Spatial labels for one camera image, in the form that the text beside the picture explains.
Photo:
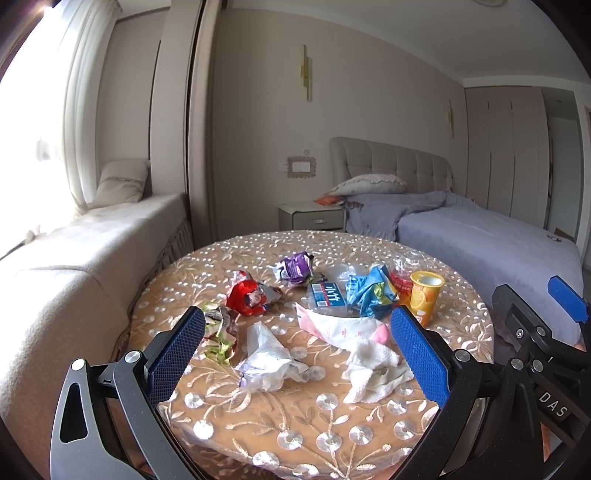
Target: pillow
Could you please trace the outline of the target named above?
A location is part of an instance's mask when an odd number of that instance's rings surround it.
[[[396,175],[370,173],[339,183],[328,195],[345,197],[364,193],[404,193],[405,190],[406,182]]]
[[[143,158],[110,161],[103,167],[91,208],[139,202],[144,193],[150,161]]]

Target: plastic bag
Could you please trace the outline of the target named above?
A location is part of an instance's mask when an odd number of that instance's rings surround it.
[[[279,390],[286,378],[308,381],[308,366],[295,360],[261,322],[250,325],[246,331],[246,352],[248,356],[236,367],[242,374],[240,386],[246,390]]]

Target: sheer curtain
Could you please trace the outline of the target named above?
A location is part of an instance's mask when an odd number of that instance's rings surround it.
[[[0,82],[0,257],[94,198],[100,73],[119,13],[115,0],[61,0]]]

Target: nightstand drawer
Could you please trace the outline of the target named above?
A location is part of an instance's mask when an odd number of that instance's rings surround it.
[[[322,212],[295,212],[294,230],[337,230],[343,228],[343,210],[324,210]]]

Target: wardrobe door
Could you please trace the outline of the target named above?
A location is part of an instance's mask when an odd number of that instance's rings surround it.
[[[548,190],[550,187],[550,133],[548,116],[541,88],[531,89],[535,109],[536,131],[538,133],[538,199],[535,205],[533,224],[546,228],[548,213]]]
[[[511,103],[506,93],[503,88],[493,88],[489,95],[491,179],[488,189],[488,209],[509,216],[513,197],[515,158]]]
[[[511,217],[544,227],[548,201],[550,150],[541,89],[513,87],[515,177]]]
[[[540,176],[538,131],[531,88],[512,88],[515,176],[511,217],[534,223]]]
[[[488,129],[488,88],[466,89],[468,114],[468,180],[466,197],[488,206],[491,143]]]

